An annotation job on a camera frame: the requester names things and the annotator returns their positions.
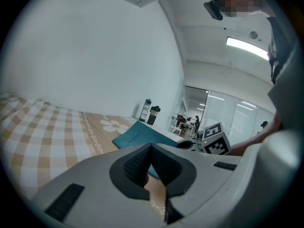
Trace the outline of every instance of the desk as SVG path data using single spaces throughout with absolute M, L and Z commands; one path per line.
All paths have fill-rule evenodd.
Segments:
M 186 123 L 182 123 L 182 122 L 180 122 L 179 128 L 181 128 L 181 125 L 185 125 L 185 126 L 187 126 L 187 127 L 191 128 L 191 132 L 190 132 L 190 134 L 189 134 L 189 137 L 191 137 L 191 135 L 192 135 L 192 131 L 193 131 L 193 128 L 195 128 L 195 125 L 194 125 L 194 126 L 192 126 L 192 125 L 189 125 L 189 124 L 186 124 Z

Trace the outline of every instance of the fluorescent light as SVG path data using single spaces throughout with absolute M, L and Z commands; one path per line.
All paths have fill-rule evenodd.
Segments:
M 221 100 L 221 101 L 224 101 L 225 99 L 223 98 L 219 98 L 219 97 L 216 97 L 216 96 L 213 96 L 213 95 L 208 95 L 208 97 L 212 97 L 212 98 L 215 98 L 215 99 L 218 99 L 218 100 Z
M 253 111 L 253 109 L 251 109 L 251 108 L 249 108 L 249 107 L 246 107 L 246 106 L 244 106 L 244 105 L 238 104 L 238 106 L 241 106 L 241 107 L 246 108 L 246 109 L 248 109 L 248 110 L 250 110 L 250 111 Z
M 246 43 L 244 41 L 228 37 L 226 44 L 228 46 L 232 46 L 232 47 L 236 47 L 236 48 L 240 48 L 240 49 L 249 51 L 249 52 L 251 52 L 253 54 L 256 54 L 256 55 L 258 55 L 258 56 L 260 56 L 260 57 L 269 61 L 269 57 L 268 57 L 268 54 L 267 54 L 266 51 L 262 50 L 261 48 L 258 48 L 256 46 L 254 46 L 254 45 Z
M 248 103 L 248 102 L 246 102 L 246 101 L 242 101 L 242 103 L 247 104 L 247 105 L 249 105 L 249 106 L 252 106 L 252 107 L 256 108 L 256 106 L 255 106 L 254 104 L 250 104 L 250 103 Z

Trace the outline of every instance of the black lid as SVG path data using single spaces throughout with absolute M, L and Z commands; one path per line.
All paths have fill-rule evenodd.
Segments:
M 157 105 L 157 106 L 152 106 L 150 111 L 160 112 L 161 109 L 160 109 L 160 107 Z

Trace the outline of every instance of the plaid fabric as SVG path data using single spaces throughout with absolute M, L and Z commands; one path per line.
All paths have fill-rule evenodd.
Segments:
M 29 199 L 51 179 L 96 155 L 80 112 L 2 95 L 0 119 L 2 164 Z

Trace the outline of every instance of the flower pattern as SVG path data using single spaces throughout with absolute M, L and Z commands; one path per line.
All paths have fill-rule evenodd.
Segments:
M 107 132 L 119 132 L 120 134 L 124 134 L 129 127 L 123 124 L 119 124 L 118 121 L 106 121 L 106 120 L 101 120 L 100 121 L 101 124 L 105 125 L 103 127 L 103 130 L 107 131 Z

